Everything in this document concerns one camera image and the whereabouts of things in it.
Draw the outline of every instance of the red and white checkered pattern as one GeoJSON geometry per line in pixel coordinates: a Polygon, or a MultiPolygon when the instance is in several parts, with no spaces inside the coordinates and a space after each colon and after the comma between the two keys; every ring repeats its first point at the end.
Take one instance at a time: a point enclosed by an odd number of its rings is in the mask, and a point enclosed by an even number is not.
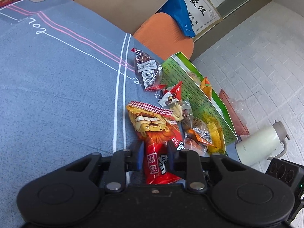
{"type": "Polygon", "coordinates": [[[143,102],[138,102],[138,101],[131,101],[128,106],[131,107],[136,107],[139,109],[143,109],[146,111],[154,112],[160,115],[165,115],[165,116],[172,116],[172,110],[160,108],[151,104],[143,103],[143,102]]]}

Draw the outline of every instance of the brown wall trim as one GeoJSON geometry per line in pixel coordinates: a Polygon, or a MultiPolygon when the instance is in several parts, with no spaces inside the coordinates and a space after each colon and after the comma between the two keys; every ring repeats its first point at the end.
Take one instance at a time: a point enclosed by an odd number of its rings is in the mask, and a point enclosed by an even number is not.
{"type": "Polygon", "coordinates": [[[232,29],[237,27],[270,2],[271,0],[249,0],[243,6],[239,7],[237,10],[227,16],[222,22],[217,24],[215,27],[201,36],[197,41],[195,41],[194,51],[190,60],[193,61],[199,57],[232,29]]]}

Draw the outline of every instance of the red snack bag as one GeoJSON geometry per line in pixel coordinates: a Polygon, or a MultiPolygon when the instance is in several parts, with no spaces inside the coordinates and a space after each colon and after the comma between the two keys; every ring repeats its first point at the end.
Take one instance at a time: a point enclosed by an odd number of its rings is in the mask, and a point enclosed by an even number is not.
{"type": "Polygon", "coordinates": [[[145,143],[143,170],[146,183],[168,184],[179,180],[165,167],[167,141],[171,140],[178,150],[185,148],[172,111],[135,101],[127,105],[127,110],[139,139],[145,143]]]}
{"type": "Polygon", "coordinates": [[[137,67],[135,67],[135,73],[144,89],[146,91],[155,91],[165,88],[166,85],[161,84],[162,66],[142,50],[133,48],[131,51],[136,54],[135,63],[137,67]]]}
{"type": "Polygon", "coordinates": [[[172,102],[178,102],[181,100],[181,85],[183,84],[182,81],[178,82],[175,86],[169,87],[163,90],[164,96],[159,100],[159,104],[162,107],[165,107],[172,102]]]}

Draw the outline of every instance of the kettle handle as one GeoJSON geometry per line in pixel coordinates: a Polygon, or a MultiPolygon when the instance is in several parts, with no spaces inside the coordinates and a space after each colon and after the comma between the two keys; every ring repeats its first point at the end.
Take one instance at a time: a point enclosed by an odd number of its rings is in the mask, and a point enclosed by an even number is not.
{"type": "Polygon", "coordinates": [[[269,157],[268,160],[278,159],[278,158],[282,157],[282,156],[286,153],[286,151],[287,151],[287,144],[286,144],[286,141],[283,139],[283,140],[282,140],[282,143],[283,143],[283,145],[284,145],[283,151],[282,151],[280,154],[278,154],[277,156],[269,157]]]}

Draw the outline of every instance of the black electronic device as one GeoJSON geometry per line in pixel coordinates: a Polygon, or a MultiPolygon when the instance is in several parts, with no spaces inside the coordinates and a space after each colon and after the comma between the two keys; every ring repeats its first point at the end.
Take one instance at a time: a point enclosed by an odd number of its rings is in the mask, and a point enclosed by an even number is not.
{"type": "Polygon", "coordinates": [[[304,166],[280,159],[272,159],[266,174],[287,184],[294,193],[295,204],[287,223],[290,224],[304,207],[304,166]]]}
{"type": "Polygon", "coordinates": [[[143,144],[133,146],[112,157],[92,153],[25,185],[17,196],[24,228],[290,227],[290,187],[223,155],[199,157],[168,142],[166,168],[185,187],[127,186],[126,172],[141,170],[144,157],[143,144]]]}

